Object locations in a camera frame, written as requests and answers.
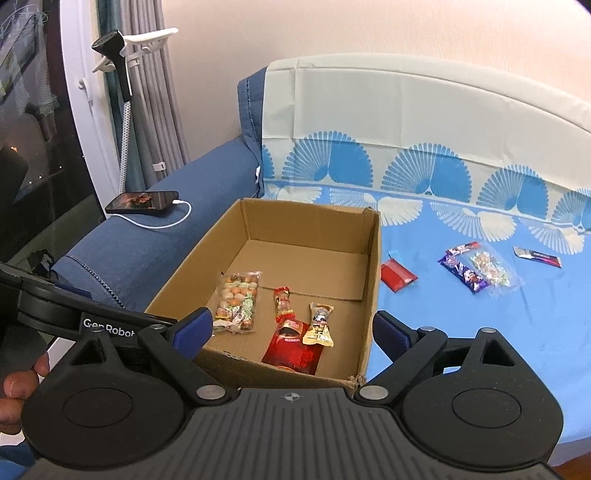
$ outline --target smartphone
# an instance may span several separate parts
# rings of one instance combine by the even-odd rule
[[[143,213],[157,215],[178,200],[178,192],[121,193],[105,208],[106,213]]]

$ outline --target cardboard box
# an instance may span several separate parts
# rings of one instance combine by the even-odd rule
[[[365,382],[380,267],[379,213],[372,209],[239,200],[195,246],[147,308],[182,319],[206,305],[215,312],[217,285],[227,274],[261,271],[255,331],[217,333],[196,363],[230,387],[345,387]],[[273,290],[287,286],[298,320],[310,322],[310,302],[335,310],[335,342],[324,348],[315,375],[288,372],[261,359],[275,328]]]

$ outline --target white fan pattern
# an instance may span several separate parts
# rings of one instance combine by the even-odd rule
[[[382,225],[402,225],[417,219],[423,209],[421,200],[383,197],[376,200],[367,192],[331,188],[330,202],[346,207],[371,207],[379,212]]]
[[[522,218],[521,223],[529,229],[536,240],[559,254],[574,255],[583,251],[585,237],[579,234],[575,227],[556,226],[526,218]]]
[[[279,187],[265,182],[265,198],[270,200],[290,200],[292,202],[314,203],[322,194],[321,187]]]
[[[431,202],[431,208],[447,226],[472,238],[498,242],[515,233],[516,224],[511,215],[486,211],[475,213],[467,207],[442,202]]]

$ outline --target gray ribbed surface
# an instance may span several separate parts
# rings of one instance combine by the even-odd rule
[[[22,480],[454,480],[557,479],[538,465],[511,474],[473,473],[418,450],[381,408],[339,388],[242,390],[234,403],[197,410],[159,454],[105,472],[38,462]]]

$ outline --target yellow snack wrapper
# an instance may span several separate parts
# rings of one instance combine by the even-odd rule
[[[332,337],[329,332],[329,316],[335,308],[331,305],[323,305],[320,303],[310,303],[310,310],[312,313],[312,323],[308,327],[308,331],[302,338],[304,345],[316,345],[319,343],[324,346],[334,346]]]

